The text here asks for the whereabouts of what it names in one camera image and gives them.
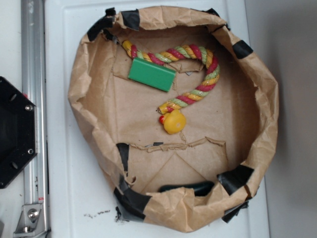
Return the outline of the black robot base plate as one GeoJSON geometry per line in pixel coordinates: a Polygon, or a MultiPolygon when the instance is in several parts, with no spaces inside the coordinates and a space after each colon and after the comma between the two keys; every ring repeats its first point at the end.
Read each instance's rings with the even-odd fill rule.
{"type": "Polygon", "coordinates": [[[0,187],[6,188],[37,155],[36,106],[0,78],[0,187]]]}

